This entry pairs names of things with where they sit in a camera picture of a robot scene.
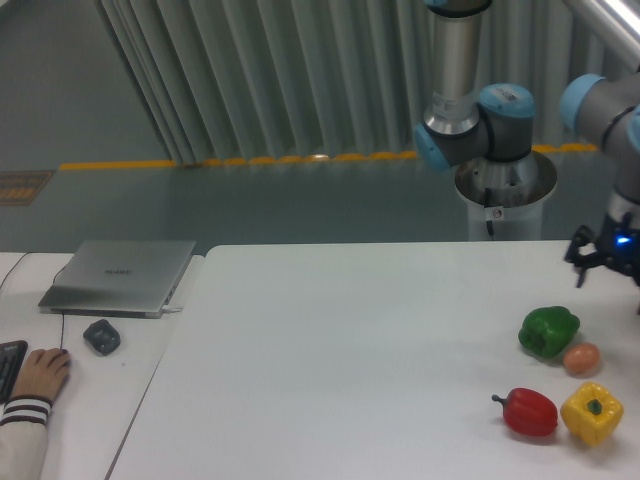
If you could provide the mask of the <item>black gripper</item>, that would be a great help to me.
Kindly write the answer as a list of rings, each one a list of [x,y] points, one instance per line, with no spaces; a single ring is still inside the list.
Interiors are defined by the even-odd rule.
[[[637,216],[626,212],[620,220],[607,215],[598,237],[598,250],[605,257],[605,266],[634,280],[639,285],[639,229],[634,226]],[[596,246],[593,230],[581,225],[571,237],[564,260],[570,263],[577,274],[576,287],[581,288],[590,269],[600,266],[597,249],[583,254],[581,249]]]

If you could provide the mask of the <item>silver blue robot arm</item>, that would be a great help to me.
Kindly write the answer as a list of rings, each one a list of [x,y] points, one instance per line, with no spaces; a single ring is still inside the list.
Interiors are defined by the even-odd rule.
[[[417,152],[435,169],[455,170],[471,239],[535,235],[557,173],[532,147],[533,96],[511,83],[474,87],[487,2],[431,1],[428,8],[435,17],[435,73],[431,104],[413,133]],[[565,258],[579,276],[604,266],[637,278],[639,78],[582,75],[564,90],[560,115],[565,126],[618,165],[600,231],[579,227]]]

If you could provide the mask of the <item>striped cuff white sleeve forearm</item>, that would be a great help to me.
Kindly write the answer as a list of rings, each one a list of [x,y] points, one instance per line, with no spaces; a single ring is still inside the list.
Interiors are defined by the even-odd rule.
[[[52,402],[18,396],[1,416],[1,478],[39,479],[47,451],[47,424]]]

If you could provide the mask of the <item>person's right hand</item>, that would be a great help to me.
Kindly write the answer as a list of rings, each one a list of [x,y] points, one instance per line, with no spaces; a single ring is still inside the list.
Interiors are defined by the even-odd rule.
[[[70,366],[58,369],[57,359],[65,349],[34,350],[18,374],[10,399],[38,398],[53,403],[64,387]]]

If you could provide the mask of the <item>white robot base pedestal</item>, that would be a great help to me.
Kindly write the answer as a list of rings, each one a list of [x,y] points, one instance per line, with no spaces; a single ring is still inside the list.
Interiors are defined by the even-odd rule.
[[[557,170],[532,151],[513,162],[478,158],[455,171],[455,187],[467,208],[471,241],[539,240],[545,202],[557,185]]]

